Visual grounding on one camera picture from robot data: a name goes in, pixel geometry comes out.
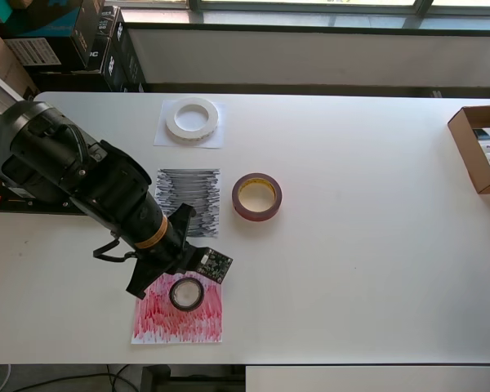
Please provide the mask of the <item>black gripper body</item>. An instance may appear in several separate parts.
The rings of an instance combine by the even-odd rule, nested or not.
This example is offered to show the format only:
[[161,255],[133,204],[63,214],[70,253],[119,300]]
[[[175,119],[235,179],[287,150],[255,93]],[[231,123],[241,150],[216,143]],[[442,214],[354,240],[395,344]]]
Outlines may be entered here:
[[163,274],[185,272],[197,248],[187,242],[187,232],[194,208],[181,204],[171,216],[160,209],[140,225],[130,225],[129,238],[136,254],[136,265],[127,286],[132,295],[145,297],[146,288]]

